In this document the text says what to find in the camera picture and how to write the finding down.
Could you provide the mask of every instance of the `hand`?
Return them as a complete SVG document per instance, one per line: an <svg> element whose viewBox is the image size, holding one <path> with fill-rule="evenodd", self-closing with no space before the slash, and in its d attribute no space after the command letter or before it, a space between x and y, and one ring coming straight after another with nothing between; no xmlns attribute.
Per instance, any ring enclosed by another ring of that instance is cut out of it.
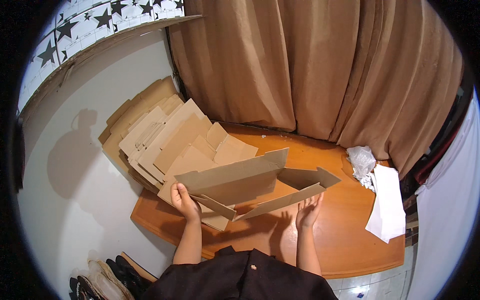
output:
<svg viewBox="0 0 480 300"><path fill-rule="evenodd" d="M200 222L202 209L200 205L190 198L187 188L181 183L175 182L170 188L170 196L173 206L179 210L188 222Z"/></svg>
<svg viewBox="0 0 480 300"><path fill-rule="evenodd" d="M315 200L316 197L317 196L312 196L299 202L299 210L297 212L297 219L295 220L297 230L313 228L313 224L320 213L324 193L320 194L318 200Z"/></svg>

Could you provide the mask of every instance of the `white wall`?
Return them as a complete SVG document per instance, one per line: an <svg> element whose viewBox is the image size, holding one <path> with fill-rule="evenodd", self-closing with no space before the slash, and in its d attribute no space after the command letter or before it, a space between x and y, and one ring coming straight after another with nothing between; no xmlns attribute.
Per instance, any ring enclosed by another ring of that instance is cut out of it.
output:
<svg viewBox="0 0 480 300"><path fill-rule="evenodd" d="M97 139L126 99L172 74L167 50L164 32L154 31L105 51L43 99L26 125L22 225L63 299L89 252L105 260L124 251L156 276L173 257L173 245L130 220L142 188L117 171Z"/></svg>

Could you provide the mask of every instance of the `orange wooden tabletop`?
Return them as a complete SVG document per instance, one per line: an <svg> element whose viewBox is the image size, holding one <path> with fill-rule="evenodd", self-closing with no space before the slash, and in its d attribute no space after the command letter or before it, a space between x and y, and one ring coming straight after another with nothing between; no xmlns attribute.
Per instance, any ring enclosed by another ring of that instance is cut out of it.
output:
<svg viewBox="0 0 480 300"><path fill-rule="evenodd" d="M222 123L222 126L232 136L258 147L257 155L290 147L287 167L315 169L321 166L342 179L325 192L322 210L313 228L325 278L360 276L403 264L405 235L391 239L386 244L365 230L375 194L362 187L352 176L353 169L347 161L344 148L283 132L228 123ZM272 193L237 205L235 209L243 214L251 209L252 204L290 192L291 187L277 181ZM297 205L294 204L269 214L229 222L224 232L202 224L202 256L212 258L219 249L232 245L236 251L256 248L295 265L296 214ZM180 242L185 226L184 218L175 208L145 189L131 218L174 245Z"/></svg>

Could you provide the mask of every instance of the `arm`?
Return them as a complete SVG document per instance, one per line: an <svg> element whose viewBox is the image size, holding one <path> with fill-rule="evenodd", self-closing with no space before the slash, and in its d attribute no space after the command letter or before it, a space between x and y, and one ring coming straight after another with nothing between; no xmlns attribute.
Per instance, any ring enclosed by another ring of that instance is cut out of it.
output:
<svg viewBox="0 0 480 300"><path fill-rule="evenodd" d="M173 256L173 264L198 264L202 257L202 210L198 203L190 198L185 186L172 184L172 204L187 220L180 244Z"/></svg>
<svg viewBox="0 0 480 300"><path fill-rule="evenodd" d="M321 193L318 200L313 196L300 202L295 220L298 232L297 267L319 276L322 275L322 271L313 240L313 224L319 215L323 197L324 194Z"/></svg>

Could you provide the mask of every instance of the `black shirt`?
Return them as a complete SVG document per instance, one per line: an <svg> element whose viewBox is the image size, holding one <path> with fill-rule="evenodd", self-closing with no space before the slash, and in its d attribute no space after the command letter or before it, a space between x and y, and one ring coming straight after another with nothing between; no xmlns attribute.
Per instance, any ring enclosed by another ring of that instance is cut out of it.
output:
<svg viewBox="0 0 480 300"><path fill-rule="evenodd" d="M227 247L199 264L174 264L144 293L153 299L337 299L327 281L256 249Z"/></svg>

